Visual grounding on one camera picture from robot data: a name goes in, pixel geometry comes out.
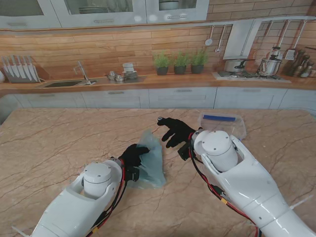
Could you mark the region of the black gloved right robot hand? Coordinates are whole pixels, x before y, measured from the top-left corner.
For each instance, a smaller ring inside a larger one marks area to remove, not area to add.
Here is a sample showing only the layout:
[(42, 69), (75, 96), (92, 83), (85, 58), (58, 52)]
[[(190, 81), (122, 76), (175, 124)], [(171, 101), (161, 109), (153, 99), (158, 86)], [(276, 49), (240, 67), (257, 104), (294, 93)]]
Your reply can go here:
[(169, 129), (161, 139), (163, 142), (167, 141), (166, 148), (174, 148), (182, 142), (188, 142), (190, 134), (196, 131), (183, 121), (174, 118), (160, 118), (157, 125)]

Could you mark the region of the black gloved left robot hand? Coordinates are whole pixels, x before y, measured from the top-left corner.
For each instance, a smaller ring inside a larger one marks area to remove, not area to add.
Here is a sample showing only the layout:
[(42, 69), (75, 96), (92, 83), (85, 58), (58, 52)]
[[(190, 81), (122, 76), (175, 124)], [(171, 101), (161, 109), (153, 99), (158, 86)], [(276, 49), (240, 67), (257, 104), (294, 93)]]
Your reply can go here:
[(139, 147), (138, 144), (130, 145), (119, 157), (126, 167), (139, 167), (140, 156), (147, 154), (150, 150), (147, 147)]

